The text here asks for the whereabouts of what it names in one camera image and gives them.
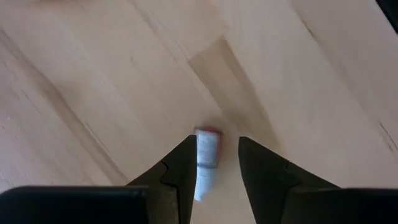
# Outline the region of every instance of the wooden surface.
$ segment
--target wooden surface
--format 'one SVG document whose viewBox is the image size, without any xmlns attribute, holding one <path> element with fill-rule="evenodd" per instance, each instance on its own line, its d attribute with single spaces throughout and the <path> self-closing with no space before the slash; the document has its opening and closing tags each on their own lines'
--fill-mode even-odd
<svg viewBox="0 0 398 224">
<path fill-rule="evenodd" d="M 202 124 L 225 139 L 192 223 L 254 223 L 241 135 L 396 188 L 397 54 L 373 1 L 0 0 L 0 190 L 122 185 Z"/>
</svg>

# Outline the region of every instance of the black object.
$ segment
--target black object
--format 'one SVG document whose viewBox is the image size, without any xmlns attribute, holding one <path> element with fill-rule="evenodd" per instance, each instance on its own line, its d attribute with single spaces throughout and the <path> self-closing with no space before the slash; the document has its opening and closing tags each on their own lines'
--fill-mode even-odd
<svg viewBox="0 0 398 224">
<path fill-rule="evenodd" d="M 392 27 L 398 32 L 398 1 L 397 0 L 376 0 L 381 10 L 390 21 Z"/>
<path fill-rule="evenodd" d="M 239 163 L 253 214 L 267 223 L 396 223 L 398 190 L 341 189 L 245 137 Z M 197 170 L 189 136 L 124 187 L 19 187 L 0 223 L 190 223 Z"/>
<path fill-rule="evenodd" d="M 0 195 L 0 223 L 190 223 L 196 136 L 125 187 L 18 187 Z"/>
<path fill-rule="evenodd" d="M 398 223 L 398 190 L 341 189 L 245 137 L 239 162 L 258 224 Z"/>
</svg>

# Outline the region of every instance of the small white object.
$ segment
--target small white object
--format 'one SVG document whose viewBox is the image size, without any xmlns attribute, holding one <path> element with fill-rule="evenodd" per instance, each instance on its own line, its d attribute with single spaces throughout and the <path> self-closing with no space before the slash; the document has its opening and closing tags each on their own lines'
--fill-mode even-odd
<svg viewBox="0 0 398 224">
<path fill-rule="evenodd" d="M 202 201 L 203 196 L 210 190 L 215 179 L 221 133 L 196 129 L 195 134 L 197 135 L 197 183 L 194 199 Z"/>
</svg>

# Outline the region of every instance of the wood grain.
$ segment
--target wood grain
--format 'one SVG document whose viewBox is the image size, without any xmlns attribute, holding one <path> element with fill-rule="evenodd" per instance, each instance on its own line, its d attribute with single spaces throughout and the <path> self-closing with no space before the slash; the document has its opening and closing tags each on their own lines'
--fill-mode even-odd
<svg viewBox="0 0 398 224">
<path fill-rule="evenodd" d="M 355 2 L 0 1 L 0 190 L 125 184 L 203 124 L 225 139 L 192 223 L 254 223 L 241 135 L 396 188 L 396 35 Z"/>
</svg>

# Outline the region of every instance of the light wood floor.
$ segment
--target light wood floor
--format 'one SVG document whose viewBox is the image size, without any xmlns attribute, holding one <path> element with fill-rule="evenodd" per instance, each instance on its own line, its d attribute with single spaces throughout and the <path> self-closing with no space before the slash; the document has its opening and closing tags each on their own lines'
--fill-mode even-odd
<svg viewBox="0 0 398 224">
<path fill-rule="evenodd" d="M 254 223 L 250 136 L 341 187 L 398 187 L 398 38 L 371 0 L 0 0 L 0 190 L 122 185 L 224 131 L 192 223 Z"/>
</svg>

